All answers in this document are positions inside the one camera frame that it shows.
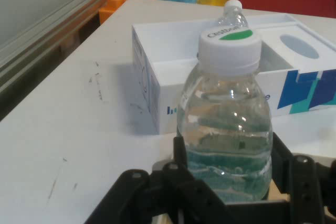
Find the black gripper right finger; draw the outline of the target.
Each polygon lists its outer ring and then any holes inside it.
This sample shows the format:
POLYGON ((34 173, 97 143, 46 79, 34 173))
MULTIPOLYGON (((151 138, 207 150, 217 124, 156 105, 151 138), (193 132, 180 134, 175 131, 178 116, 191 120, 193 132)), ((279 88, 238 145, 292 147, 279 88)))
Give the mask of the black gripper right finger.
POLYGON ((335 160, 330 166, 293 154, 272 134, 272 179, 289 195, 291 223, 335 223, 335 160))

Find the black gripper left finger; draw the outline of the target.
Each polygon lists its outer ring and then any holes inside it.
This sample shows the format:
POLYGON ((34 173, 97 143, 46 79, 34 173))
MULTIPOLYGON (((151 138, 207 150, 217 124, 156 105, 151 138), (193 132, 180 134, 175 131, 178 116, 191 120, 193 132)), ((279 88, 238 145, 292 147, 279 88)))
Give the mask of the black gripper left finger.
POLYGON ((86 223, 150 223, 168 214, 173 223, 228 223, 223 202, 186 168, 182 137, 173 140, 173 160, 160 170, 123 172, 86 223))

